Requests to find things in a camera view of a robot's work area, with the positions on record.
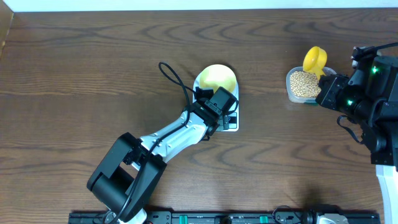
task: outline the beige pellet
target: beige pellet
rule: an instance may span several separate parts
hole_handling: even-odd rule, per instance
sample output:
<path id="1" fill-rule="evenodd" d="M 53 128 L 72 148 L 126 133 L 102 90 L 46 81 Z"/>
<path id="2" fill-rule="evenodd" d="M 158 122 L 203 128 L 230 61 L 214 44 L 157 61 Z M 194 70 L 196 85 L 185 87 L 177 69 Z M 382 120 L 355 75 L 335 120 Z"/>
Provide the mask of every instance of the beige pellet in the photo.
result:
<path id="1" fill-rule="evenodd" d="M 317 76 L 303 71 L 296 71 L 290 76 L 290 86 L 293 94 L 299 97 L 313 98 L 321 92 Z"/>

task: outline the container of beans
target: container of beans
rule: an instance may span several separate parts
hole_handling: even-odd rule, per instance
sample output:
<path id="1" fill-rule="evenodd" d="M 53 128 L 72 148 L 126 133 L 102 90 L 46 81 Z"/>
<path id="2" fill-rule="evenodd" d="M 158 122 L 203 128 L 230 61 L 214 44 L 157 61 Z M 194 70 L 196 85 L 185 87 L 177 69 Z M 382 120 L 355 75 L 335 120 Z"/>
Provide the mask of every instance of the container of beans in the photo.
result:
<path id="1" fill-rule="evenodd" d="M 328 67 L 324 67 L 325 75 L 336 74 Z M 286 89 L 291 102 L 316 103 L 315 98 L 321 91 L 315 74 L 303 71 L 303 67 L 295 67 L 286 76 Z"/>

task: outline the brown tabletop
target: brown tabletop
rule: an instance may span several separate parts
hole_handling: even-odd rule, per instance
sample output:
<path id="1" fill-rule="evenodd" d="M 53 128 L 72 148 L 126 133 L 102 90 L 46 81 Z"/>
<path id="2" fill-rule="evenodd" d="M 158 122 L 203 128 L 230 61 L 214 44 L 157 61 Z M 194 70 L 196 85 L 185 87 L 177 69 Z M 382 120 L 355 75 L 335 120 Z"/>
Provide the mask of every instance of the brown tabletop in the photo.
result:
<path id="1" fill-rule="evenodd" d="M 354 46 L 398 41 L 397 30 L 398 9 L 17 13 L 0 61 L 0 222 L 104 210 L 86 181 L 112 143 L 163 128 L 185 105 L 162 60 L 188 86 L 208 65 L 232 66 L 241 117 L 238 132 L 173 158 L 150 205 L 382 215 L 369 151 L 338 127 L 340 113 L 290 102 L 285 78 L 314 45 L 351 74 Z"/>

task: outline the wood grain surface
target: wood grain surface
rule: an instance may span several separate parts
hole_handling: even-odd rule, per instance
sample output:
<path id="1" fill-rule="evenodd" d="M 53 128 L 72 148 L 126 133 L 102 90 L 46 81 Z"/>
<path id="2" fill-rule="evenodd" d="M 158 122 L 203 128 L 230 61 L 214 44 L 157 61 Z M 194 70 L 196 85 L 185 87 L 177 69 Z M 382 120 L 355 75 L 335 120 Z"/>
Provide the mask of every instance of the wood grain surface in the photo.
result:
<path id="1" fill-rule="evenodd" d="M 351 74 L 354 46 L 398 41 L 398 9 L 18 13 L 0 61 L 0 222 L 66 223 L 104 210 L 86 181 L 112 143 L 178 118 L 206 66 L 233 67 L 240 129 L 173 158 L 149 205 L 264 211 L 332 203 L 383 213 L 369 151 L 339 113 L 287 98 L 287 72 L 318 45 Z M 384 54 L 398 55 L 397 49 Z"/>

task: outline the white wall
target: white wall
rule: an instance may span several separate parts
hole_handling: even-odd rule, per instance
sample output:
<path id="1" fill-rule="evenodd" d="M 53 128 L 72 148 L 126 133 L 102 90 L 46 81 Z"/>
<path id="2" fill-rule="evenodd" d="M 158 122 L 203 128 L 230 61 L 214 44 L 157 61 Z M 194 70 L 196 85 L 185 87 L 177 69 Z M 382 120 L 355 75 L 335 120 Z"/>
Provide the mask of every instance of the white wall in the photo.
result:
<path id="1" fill-rule="evenodd" d="M 398 7 L 398 0 L 4 0 L 4 2 L 14 12 Z"/>

